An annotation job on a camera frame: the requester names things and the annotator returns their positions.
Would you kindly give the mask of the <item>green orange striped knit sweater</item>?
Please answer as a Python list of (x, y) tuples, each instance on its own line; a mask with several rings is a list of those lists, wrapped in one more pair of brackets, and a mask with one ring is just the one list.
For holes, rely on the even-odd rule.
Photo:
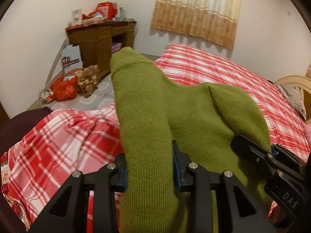
[(215, 83), (184, 86), (129, 47), (113, 55), (111, 79), (128, 186), (120, 202), (121, 232), (185, 232), (189, 197), (173, 184), (172, 141), (205, 169), (232, 171), (265, 212), (264, 181), (231, 149), (243, 135), (270, 149), (267, 123), (241, 88)]

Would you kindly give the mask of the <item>patterned red green bed skirt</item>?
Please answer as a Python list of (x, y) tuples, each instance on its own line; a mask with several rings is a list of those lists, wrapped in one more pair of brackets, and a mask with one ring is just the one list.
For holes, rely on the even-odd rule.
[(14, 211), (14, 214), (21, 220), (23, 226), (25, 227), (26, 232), (30, 229), (31, 223), (28, 220), (26, 211), (23, 205), (10, 194), (8, 187), (8, 178), (9, 178), (10, 169), (8, 167), (8, 151), (1, 155), (1, 192), (8, 203), (10, 208)]

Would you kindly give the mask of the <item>red white plaid bedsheet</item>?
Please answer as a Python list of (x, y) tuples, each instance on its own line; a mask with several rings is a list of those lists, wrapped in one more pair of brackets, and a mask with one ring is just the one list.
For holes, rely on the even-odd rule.
[(115, 102), (100, 110), (56, 110), (1, 158), (2, 193), (33, 221), (69, 173), (91, 173), (124, 153), (129, 189), (121, 196), (122, 232), (185, 232), (188, 195), (173, 187), (171, 142), (207, 170), (233, 171), (268, 211), (272, 199), (230, 148), (244, 135), (267, 149), (266, 121), (241, 88), (171, 81), (126, 47), (111, 61)]

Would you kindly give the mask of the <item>grey patterned pillow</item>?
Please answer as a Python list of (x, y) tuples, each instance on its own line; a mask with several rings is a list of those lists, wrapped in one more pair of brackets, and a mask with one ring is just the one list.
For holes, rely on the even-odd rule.
[(296, 111), (303, 121), (306, 121), (307, 113), (301, 96), (300, 88), (297, 84), (280, 84), (277, 85), (283, 97), (289, 102), (291, 107)]

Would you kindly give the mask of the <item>cream wooden headboard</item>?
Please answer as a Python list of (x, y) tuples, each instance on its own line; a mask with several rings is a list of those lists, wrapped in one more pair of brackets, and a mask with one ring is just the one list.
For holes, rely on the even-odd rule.
[(307, 113), (305, 122), (310, 122), (310, 78), (299, 75), (290, 75), (275, 81), (274, 84), (276, 86), (280, 84), (298, 85)]

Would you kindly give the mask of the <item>red plastic bag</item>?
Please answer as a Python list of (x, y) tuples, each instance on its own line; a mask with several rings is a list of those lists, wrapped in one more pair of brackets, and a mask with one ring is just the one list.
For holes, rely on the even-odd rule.
[(50, 86), (50, 90), (52, 91), (50, 98), (52, 100), (58, 101), (75, 99), (78, 95), (77, 84), (78, 84), (77, 76), (73, 76), (71, 79), (65, 81), (64, 76), (61, 75)]

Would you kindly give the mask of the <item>brown floral cloth bundle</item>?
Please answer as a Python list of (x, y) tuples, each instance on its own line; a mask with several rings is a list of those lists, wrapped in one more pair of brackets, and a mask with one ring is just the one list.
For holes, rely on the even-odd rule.
[(73, 73), (77, 78), (78, 92), (84, 98), (90, 97), (98, 89), (100, 71), (97, 65), (82, 68)]

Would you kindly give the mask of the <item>beige floral window curtain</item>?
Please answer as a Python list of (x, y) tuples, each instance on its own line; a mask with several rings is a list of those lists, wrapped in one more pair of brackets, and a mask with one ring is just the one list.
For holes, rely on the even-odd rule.
[(156, 0), (151, 27), (233, 49), (241, 0)]

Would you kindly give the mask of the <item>white printed paper bag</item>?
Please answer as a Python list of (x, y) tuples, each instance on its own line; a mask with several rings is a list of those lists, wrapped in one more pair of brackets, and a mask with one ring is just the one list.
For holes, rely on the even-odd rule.
[(78, 45), (68, 45), (61, 53), (62, 67), (65, 74), (73, 70), (80, 70), (83, 68), (80, 48)]

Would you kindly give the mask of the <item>stacked books in desk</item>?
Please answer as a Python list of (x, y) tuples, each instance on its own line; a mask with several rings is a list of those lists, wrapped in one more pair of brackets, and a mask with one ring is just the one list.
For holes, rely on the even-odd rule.
[(118, 52), (122, 48), (122, 43), (113, 43), (112, 44), (112, 53)]

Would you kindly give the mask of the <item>brown wooden desk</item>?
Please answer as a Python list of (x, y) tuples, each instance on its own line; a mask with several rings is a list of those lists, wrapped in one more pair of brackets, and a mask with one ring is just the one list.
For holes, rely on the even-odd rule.
[(97, 65), (100, 77), (110, 72), (110, 60), (114, 43), (120, 43), (121, 48), (133, 48), (135, 40), (136, 21), (107, 21), (89, 26), (66, 28), (69, 43), (79, 46), (84, 67)]

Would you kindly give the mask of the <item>red gift box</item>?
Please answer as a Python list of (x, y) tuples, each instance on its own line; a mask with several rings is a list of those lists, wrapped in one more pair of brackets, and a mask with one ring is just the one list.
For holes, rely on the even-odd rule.
[(113, 20), (118, 13), (117, 3), (102, 2), (98, 3), (96, 8), (103, 16), (104, 19)]

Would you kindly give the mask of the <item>white greeting card box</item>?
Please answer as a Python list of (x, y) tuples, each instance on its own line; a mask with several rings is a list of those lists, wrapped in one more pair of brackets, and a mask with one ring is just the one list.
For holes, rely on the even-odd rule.
[(82, 9), (75, 9), (71, 12), (71, 25), (82, 25)]

